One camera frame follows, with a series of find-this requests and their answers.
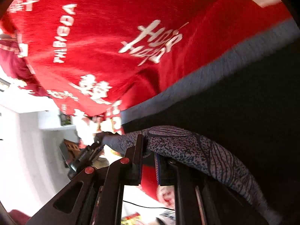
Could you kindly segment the black pants patterned waistband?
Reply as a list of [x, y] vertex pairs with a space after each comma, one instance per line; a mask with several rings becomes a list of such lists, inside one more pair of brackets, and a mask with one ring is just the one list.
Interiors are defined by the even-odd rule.
[[159, 156], [171, 158], [237, 192], [267, 224], [299, 224], [299, 26], [293, 19], [239, 43], [125, 117], [126, 133], [102, 143], [125, 153], [141, 134], [158, 183]]

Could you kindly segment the wooden chair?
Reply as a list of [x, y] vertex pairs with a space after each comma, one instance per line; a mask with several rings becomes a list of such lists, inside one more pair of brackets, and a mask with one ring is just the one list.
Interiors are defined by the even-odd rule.
[[64, 160], [64, 166], [69, 167], [70, 163], [73, 162], [80, 154], [78, 144], [70, 140], [64, 139], [59, 145], [61, 155]]

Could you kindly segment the red sofa cover white text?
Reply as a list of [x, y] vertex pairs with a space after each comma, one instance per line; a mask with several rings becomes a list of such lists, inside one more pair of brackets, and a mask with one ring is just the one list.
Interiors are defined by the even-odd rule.
[[281, 0], [1, 0], [1, 67], [66, 113], [118, 109], [125, 131], [127, 110], [289, 19]]

